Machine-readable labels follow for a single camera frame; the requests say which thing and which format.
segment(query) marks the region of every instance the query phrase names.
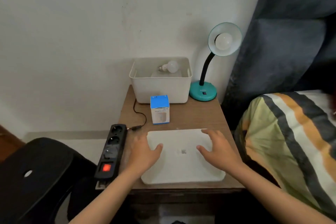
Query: striped bedding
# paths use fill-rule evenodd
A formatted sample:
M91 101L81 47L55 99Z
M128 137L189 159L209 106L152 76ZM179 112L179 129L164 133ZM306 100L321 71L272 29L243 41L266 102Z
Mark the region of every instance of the striped bedding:
M234 137L281 188L336 220L336 119L329 95L313 91L259 96Z

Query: lamp shade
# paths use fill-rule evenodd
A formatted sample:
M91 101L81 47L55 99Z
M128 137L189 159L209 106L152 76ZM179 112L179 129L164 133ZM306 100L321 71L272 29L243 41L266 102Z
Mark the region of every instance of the lamp shade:
M217 56L228 56L234 53L242 43L240 28L231 22L223 22L215 26L208 37L208 46Z

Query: black gooseneck lamp arm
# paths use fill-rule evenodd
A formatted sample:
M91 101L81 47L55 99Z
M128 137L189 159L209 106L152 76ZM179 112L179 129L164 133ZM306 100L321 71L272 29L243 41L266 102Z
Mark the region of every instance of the black gooseneck lamp arm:
M210 64L210 61L212 60L212 58L214 57L215 55L211 52L209 54L209 56L207 57L207 59L205 60L204 62L204 66L203 66L203 70L202 70L202 74L201 74L201 79L199 80L199 85L200 86L203 86L204 85L204 80L205 80L205 74L207 73L207 70L208 70L208 66Z

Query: red illuminated switch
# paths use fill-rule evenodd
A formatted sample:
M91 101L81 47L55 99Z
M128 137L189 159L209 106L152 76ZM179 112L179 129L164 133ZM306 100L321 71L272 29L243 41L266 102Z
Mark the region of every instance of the red illuminated switch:
M103 166L103 172L108 172L111 170L111 165L110 164L104 164Z

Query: wooden nightstand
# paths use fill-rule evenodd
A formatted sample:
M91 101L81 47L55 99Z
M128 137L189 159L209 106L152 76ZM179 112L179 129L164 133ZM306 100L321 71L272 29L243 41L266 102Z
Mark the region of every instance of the wooden nightstand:
M143 124L145 118L133 111L135 94L130 85L119 119L120 124L128 128ZM138 133L155 130L181 130L194 128L210 128L221 131L233 149L238 150L233 141L228 124L225 120L218 99L209 102L199 102L189 97L185 104L170 105L170 123L153 125L149 104L136 103L135 109L147 116L147 123L139 131L129 131L121 160L120 172L124 170L130 154L130 146ZM221 182L196 182L146 185L140 179L134 184L130 200L134 204L164 204L164 203L215 203L221 194L241 191L244 187L229 174Z

